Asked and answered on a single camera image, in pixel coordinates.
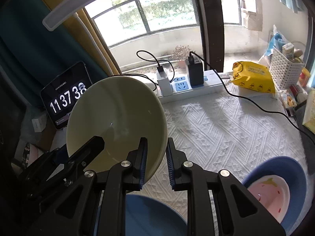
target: power strip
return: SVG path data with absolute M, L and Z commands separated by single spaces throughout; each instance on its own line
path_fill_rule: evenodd
M 158 89 L 157 97 L 161 104 L 178 101 L 186 98 L 198 97 L 223 90 L 223 85 L 213 70 L 204 71 L 204 84 L 191 87 L 187 75 L 175 78 L 172 83 L 173 94 L 163 96 Z

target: white charger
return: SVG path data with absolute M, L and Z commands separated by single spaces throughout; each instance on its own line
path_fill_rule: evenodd
M 157 70 L 157 83 L 161 90 L 162 95 L 169 96 L 173 94 L 173 87 L 171 86 L 169 77 L 167 75 L 167 71 L 165 68 L 163 68 L 163 71 L 159 72 Z

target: blue bowl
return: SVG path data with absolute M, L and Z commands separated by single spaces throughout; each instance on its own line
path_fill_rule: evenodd
M 126 195 L 126 236 L 186 234 L 186 221 L 169 206 L 153 198 Z
M 301 165 L 287 156 L 278 156 L 256 167 L 242 182 L 248 188 L 254 181 L 266 175 L 282 177 L 289 186 L 290 202 L 281 225 L 288 233 L 302 210 L 306 195 L 306 177 Z

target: lamp head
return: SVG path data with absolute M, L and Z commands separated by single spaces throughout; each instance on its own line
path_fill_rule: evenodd
M 94 1 L 95 0 L 63 0 L 43 19 L 43 25 L 49 31 L 54 31 L 77 10 Z

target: white box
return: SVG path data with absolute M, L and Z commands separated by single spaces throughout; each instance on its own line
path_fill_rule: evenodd
M 39 116 L 32 119 L 33 127 L 35 132 L 42 132 L 46 127 L 47 123 L 47 114 L 43 112 Z

